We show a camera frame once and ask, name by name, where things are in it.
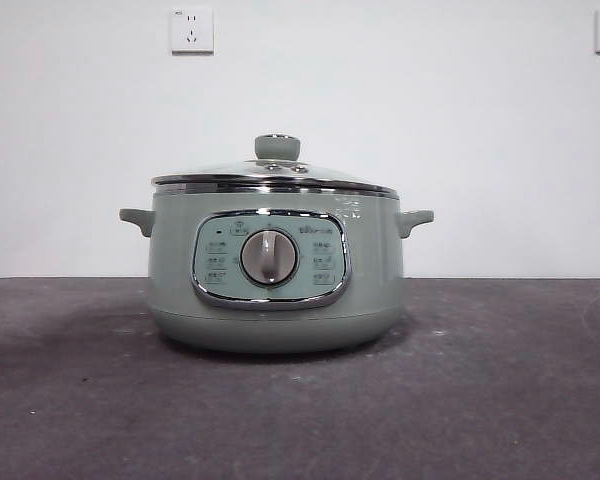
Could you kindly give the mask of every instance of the chrome panel trim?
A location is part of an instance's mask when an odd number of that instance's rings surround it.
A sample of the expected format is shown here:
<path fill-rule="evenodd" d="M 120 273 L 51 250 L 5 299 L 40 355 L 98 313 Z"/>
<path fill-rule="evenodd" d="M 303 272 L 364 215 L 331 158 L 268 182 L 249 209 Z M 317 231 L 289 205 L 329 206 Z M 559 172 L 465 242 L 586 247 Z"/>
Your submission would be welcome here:
<path fill-rule="evenodd" d="M 226 297 L 208 291 L 198 281 L 195 273 L 196 251 L 198 248 L 198 239 L 200 232 L 205 223 L 213 218 L 218 217 L 237 217 L 242 215 L 291 215 L 291 216 L 310 216 L 318 218 L 328 218 L 331 220 L 340 231 L 340 241 L 342 242 L 342 251 L 344 255 L 344 273 L 342 279 L 328 292 L 315 297 L 306 298 L 291 298 L 291 299 L 269 299 L 269 298 L 254 298 L 243 299 Z M 191 249 L 191 283 L 196 294 L 206 303 L 214 307 L 232 308 L 237 310 L 300 310 L 303 308 L 324 307 L 335 302 L 344 293 L 351 279 L 351 258 L 349 254 L 349 243 L 344 224 L 337 217 L 330 213 L 314 212 L 309 210 L 287 210 L 287 209 L 270 209 L 258 208 L 249 210 L 232 210 L 226 212 L 216 212 L 208 215 L 198 225 L 196 231 L 196 239 Z"/>
<path fill-rule="evenodd" d="M 199 193 L 324 193 L 331 195 L 362 195 L 400 200 L 395 190 L 373 191 L 348 188 L 301 187 L 297 185 L 236 185 L 223 183 L 171 183 L 156 186 L 155 196 L 191 195 Z"/>

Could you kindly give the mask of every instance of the pot handle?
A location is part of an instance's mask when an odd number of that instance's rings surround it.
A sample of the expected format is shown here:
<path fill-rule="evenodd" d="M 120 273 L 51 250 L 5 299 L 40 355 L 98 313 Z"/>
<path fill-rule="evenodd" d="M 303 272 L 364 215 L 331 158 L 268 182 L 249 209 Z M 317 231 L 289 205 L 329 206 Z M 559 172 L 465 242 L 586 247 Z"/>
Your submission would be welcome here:
<path fill-rule="evenodd" d="M 135 208 L 120 209 L 120 220 L 138 225 L 142 235 L 145 237 L 151 236 L 155 218 L 156 212 L 152 210 L 137 210 Z"/>
<path fill-rule="evenodd" d="M 411 235 L 411 229 L 423 223 L 433 222 L 433 210 L 414 210 L 396 214 L 396 224 L 400 238 Z"/>

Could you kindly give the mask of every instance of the control panel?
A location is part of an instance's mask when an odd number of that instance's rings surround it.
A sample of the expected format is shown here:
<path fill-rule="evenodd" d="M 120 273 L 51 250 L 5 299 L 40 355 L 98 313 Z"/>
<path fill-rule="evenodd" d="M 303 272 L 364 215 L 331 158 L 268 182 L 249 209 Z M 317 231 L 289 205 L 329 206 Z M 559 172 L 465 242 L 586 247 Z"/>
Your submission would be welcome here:
<path fill-rule="evenodd" d="M 193 285 L 216 306 L 328 305 L 345 289 L 350 273 L 344 226 L 329 214 L 265 208 L 220 212 L 198 228 Z"/>

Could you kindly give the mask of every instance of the lid knob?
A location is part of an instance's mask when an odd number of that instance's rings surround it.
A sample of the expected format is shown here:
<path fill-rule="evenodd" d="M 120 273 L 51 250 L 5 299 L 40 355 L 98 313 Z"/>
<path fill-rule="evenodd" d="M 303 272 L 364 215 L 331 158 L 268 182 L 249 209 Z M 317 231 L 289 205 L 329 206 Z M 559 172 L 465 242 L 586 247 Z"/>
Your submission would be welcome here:
<path fill-rule="evenodd" d="M 256 137 L 256 157 L 258 158 L 295 162 L 299 155 L 300 140 L 295 137 L 282 133 Z"/>

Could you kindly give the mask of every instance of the stainless steel rim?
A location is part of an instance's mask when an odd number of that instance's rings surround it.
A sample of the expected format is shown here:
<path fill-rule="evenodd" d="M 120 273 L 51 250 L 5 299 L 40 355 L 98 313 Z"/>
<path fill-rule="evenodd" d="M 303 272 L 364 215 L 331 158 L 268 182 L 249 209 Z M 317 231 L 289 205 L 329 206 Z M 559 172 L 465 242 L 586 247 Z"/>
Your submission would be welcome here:
<path fill-rule="evenodd" d="M 152 184 L 158 187 L 167 185 L 195 186 L 200 188 L 206 185 L 215 185 L 216 188 L 244 188 L 244 187 L 269 187 L 269 188 L 318 188 L 329 190 L 348 190 L 350 192 L 376 192 L 386 193 L 398 196 L 397 192 L 391 188 L 369 183 L 348 182 L 342 180 L 326 180 L 319 178 L 294 178 L 286 176 L 248 176 L 248 175 L 228 175 L 228 174 L 194 174 L 194 175 L 167 175 L 156 177 Z"/>
<path fill-rule="evenodd" d="M 236 185 L 225 183 L 171 183 L 156 185 L 155 195 L 188 195 L 200 193 L 319 193 L 330 195 L 362 195 L 399 200 L 395 190 L 358 190 L 353 188 L 303 187 L 299 185 Z"/>

